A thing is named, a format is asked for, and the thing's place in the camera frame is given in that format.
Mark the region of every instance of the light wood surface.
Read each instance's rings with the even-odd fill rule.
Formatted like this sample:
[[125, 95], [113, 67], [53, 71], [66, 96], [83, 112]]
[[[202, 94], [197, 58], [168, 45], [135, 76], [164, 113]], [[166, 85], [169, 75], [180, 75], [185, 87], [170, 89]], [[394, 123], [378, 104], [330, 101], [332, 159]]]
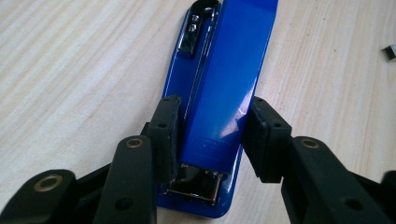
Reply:
[[[139, 134], [161, 97], [193, 0], [0, 1], [0, 209], [30, 177], [81, 177]], [[347, 169], [396, 169], [394, 0], [280, 0], [256, 95]], [[158, 223], [288, 223], [279, 185], [246, 157], [219, 219], [159, 209]]]

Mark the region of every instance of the blue stapler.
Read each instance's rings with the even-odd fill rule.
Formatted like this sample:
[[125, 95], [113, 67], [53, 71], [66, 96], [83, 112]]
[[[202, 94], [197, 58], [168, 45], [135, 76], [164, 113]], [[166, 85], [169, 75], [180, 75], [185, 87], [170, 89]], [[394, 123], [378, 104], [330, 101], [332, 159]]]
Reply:
[[181, 98], [178, 171], [159, 186], [159, 206], [204, 217], [228, 211], [276, 6], [198, 0], [187, 11], [163, 90]]

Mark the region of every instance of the wood grain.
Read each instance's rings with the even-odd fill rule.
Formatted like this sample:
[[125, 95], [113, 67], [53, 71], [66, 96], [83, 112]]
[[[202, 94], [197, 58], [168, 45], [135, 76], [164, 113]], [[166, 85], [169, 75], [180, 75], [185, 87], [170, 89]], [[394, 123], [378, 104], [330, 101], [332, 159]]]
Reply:
[[[81, 177], [139, 134], [163, 90], [193, 1], [0, 1], [0, 208], [30, 177]], [[393, 0], [279, 1], [256, 95], [324, 141], [347, 169], [379, 181], [396, 165]], [[288, 223], [279, 185], [246, 157], [219, 219], [159, 209], [159, 223]]]

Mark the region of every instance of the wooden table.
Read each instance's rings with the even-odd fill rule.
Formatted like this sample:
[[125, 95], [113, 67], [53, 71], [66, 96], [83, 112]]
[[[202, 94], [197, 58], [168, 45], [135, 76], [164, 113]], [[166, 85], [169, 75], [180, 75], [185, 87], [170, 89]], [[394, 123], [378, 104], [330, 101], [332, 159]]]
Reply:
[[[139, 134], [161, 97], [193, 0], [0, 2], [0, 208], [30, 177], [81, 177]], [[280, 0], [256, 95], [324, 141], [347, 169], [396, 169], [394, 0]], [[219, 219], [158, 210], [159, 223], [288, 223], [279, 185], [244, 156]]]

